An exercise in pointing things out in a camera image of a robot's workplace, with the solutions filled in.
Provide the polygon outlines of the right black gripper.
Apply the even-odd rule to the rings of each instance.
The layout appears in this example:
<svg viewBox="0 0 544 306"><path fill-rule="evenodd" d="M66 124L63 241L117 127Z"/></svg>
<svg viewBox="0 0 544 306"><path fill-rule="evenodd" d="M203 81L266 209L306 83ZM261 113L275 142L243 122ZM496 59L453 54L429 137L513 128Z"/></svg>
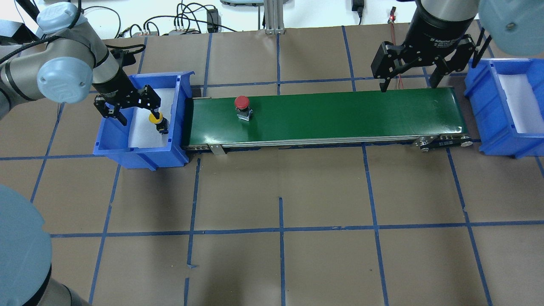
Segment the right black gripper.
<svg viewBox="0 0 544 306"><path fill-rule="evenodd" d="M462 71L476 50L466 33L476 11L415 11L406 39L401 45L383 41L371 64L375 79L381 79L385 93L393 77L410 68L435 65L430 87L437 88L442 79Z"/></svg>

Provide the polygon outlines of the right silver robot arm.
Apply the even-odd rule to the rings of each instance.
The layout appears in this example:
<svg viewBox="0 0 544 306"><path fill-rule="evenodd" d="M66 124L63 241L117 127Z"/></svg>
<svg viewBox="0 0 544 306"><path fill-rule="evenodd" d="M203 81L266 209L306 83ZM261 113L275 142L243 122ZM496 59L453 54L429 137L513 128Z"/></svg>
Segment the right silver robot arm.
<svg viewBox="0 0 544 306"><path fill-rule="evenodd" d="M371 63L380 89L410 68L436 68L430 86L480 62L491 41L506 54L543 52L542 0L417 0L404 42L383 41Z"/></svg>

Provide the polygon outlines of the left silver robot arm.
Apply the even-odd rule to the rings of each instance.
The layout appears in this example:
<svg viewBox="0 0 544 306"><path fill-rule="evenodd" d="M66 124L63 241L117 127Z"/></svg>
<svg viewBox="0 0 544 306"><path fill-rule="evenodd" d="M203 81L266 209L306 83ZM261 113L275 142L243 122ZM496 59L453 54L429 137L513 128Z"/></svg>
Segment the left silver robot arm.
<svg viewBox="0 0 544 306"><path fill-rule="evenodd" d="M159 133L168 132L161 99L146 85L136 89L108 46L88 23L80 5L58 2L37 16L45 38L1 59L1 116L22 103L47 98L79 103L94 87L103 118L122 125L122 109L149 110ZM89 302L52 277L52 241L43 218L19 192L1 186L2 306L87 306Z"/></svg>

